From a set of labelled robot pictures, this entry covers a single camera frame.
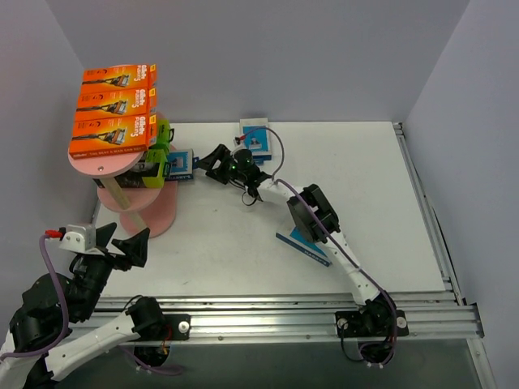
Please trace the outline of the blue Harry's razor box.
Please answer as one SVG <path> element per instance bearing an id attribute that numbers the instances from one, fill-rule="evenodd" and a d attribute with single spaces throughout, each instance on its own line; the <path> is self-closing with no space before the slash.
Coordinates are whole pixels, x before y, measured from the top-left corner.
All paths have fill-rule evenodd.
<path id="1" fill-rule="evenodd" d="M 171 150 L 167 156 L 166 182 L 184 182 L 194 179 L 194 170 L 199 157 L 192 149 Z"/>

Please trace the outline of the black green Gillette Labs box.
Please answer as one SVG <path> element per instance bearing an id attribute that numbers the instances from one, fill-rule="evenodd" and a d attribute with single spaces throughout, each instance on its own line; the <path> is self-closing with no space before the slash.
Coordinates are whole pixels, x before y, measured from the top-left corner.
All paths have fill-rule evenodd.
<path id="1" fill-rule="evenodd" d="M 156 142 L 153 144 L 153 147 L 165 147 L 169 148 L 170 143 L 174 138 L 174 128 L 172 128 L 169 124 L 169 121 L 164 118 L 160 118 L 157 120 L 157 137 Z"/>

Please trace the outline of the orange Gillette Fusion box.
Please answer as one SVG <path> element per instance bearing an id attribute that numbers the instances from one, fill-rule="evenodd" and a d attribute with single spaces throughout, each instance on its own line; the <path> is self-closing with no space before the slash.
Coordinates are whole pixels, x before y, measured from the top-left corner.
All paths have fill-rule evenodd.
<path id="1" fill-rule="evenodd" d="M 157 88 L 85 93 L 79 96 L 74 120 L 81 122 L 155 113 L 157 97 Z"/>
<path id="2" fill-rule="evenodd" d="M 68 152 L 85 159 L 145 152 L 157 141 L 157 115 L 75 122 Z"/>

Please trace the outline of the orange Gillette Fusion5 razor box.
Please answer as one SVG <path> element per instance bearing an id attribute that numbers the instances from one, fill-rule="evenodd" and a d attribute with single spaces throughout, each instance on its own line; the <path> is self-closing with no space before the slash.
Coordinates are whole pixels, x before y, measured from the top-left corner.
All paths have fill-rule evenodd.
<path id="1" fill-rule="evenodd" d="M 88 69 L 84 72 L 82 93 L 118 89 L 153 88 L 157 83 L 156 64 L 137 64 Z"/>

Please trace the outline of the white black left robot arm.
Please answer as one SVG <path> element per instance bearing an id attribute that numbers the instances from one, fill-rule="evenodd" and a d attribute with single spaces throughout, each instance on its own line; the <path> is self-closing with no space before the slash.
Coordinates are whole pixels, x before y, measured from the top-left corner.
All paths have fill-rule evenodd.
<path id="1" fill-rule="evenodd" d="M 71 325 L 88 321 L 113 271 L 144 267 L 150 230 L 113 237 L 117 224 L 69 224 L 39 239 L 46 274 L 22 295 L 1 347 L 3 388 L 51 388 L 102 353 L 134 340 L 159 339 L 166 319 L 153 297 L 139 296 L 121 314 L 75 340 Z"/>

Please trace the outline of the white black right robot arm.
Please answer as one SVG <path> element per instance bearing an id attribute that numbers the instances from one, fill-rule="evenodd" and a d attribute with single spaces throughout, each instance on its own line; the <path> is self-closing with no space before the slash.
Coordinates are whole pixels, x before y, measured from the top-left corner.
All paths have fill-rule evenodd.
<path id="1" fill-rule="evenodd" d="M 327 251 L 350 282 L 350 292 L 359 312 L 341 318 L 342 333 L 351 337 L 386 337 L 394 341 L 409 334 L 403 311 L 363 268 L 350 249 L 340 227 L 339 216 L 316 184 L 303 188 L 265 173 L 251 151 L 230 151 L 220 144 L 196 166 L 207 177 L 223 185 L 241 187 L 255 201 L 286 205 L 302 238 Z"/>

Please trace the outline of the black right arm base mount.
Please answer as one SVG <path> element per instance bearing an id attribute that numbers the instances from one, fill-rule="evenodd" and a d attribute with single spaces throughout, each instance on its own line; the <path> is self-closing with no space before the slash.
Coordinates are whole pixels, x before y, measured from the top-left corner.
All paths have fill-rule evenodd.
<path id="1" fill-rule="evenodd" d="M 408 336 L 410 330 L 403 310 L 396 310 L 396 318 L 393 313 L 373 314 L 367 311 L 337 311 L 335 322 L 337 335 L 344 338 L 385 338 L 394 334 L 394 320 L 397 321 L 397 336 Z"/>

